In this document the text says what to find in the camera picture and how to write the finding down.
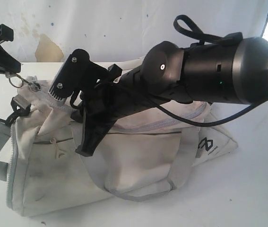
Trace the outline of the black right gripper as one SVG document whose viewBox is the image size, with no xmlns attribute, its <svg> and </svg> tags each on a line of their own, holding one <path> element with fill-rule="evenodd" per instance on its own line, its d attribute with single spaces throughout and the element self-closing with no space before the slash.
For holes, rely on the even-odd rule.
<svg viewBox="0 0 268 227">
<path fill-rule="evenodd" d="M 85 87 L 81 95 L 85 126 L 81 143 L 75 152 L 84 157 L 92 157 L 118 119 L 171 101 L 151 94 L 149 88 L 141 66 L 123 74 L 118 83 L 106 77 L 99 83 Z"/>
</svg>

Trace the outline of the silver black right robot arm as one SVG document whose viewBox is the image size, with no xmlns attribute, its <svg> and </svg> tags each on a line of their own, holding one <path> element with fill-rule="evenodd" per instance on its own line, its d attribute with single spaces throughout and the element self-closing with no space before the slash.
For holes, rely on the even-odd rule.
<svg viewBox="0 0 268 227">
<path fill-rule="evenodd" d="M 176 101 L 246 104 L 242 114 L 268 101 L 268 41 L 179 48 L 164 41 L 118 82 L 84 89 L 83 132 L 76 152 L 90 157 L 123 117 Z"/>
</svg>

